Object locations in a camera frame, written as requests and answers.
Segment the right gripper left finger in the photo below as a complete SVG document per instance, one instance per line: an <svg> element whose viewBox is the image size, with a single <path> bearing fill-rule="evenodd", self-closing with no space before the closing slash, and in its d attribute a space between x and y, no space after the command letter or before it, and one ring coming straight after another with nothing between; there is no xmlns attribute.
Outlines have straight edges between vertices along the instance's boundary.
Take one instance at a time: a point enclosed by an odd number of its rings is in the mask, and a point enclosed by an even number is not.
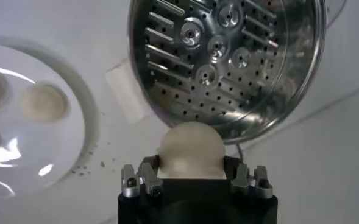
<svg viewBox="0 0 359 224"><path fill-rule="evenodd" d="M145 157L137 172L131 164L125 164L121 169L121 193L123 197L135 198L144 192L152 197L160 195L163 180L158 177L160 157L158 155Z"/></svg>

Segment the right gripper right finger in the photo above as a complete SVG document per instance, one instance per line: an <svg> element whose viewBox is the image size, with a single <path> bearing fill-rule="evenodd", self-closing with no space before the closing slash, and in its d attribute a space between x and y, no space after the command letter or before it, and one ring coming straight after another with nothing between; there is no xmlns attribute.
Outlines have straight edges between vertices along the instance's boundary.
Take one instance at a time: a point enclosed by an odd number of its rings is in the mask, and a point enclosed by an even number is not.
<svg viewBox="0 0 359 224"><path fill-rule="evenodd" d="M224 172L232 190L255 198L272 198L273 186L268 180L265 166L258 166L251 175L247 164L239 158L224 157Z"/></svg>

